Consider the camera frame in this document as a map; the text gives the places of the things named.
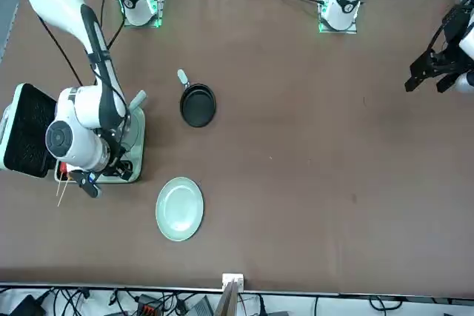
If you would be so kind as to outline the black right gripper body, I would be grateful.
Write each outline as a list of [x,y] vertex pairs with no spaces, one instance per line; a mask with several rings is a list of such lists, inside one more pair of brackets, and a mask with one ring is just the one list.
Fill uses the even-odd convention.
[[133,174],[133,163],[129,159],[123,158],[126,153],[124,147],[120,147],[113,160],[105,169],[107,177],[130,178]]

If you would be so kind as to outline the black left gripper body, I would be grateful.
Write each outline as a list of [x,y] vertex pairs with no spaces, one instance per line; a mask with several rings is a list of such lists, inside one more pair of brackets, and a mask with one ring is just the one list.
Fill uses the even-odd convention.
[[470,5],[455,4],[443,18],[445,46],[443,51],[461,49],[470,53]]

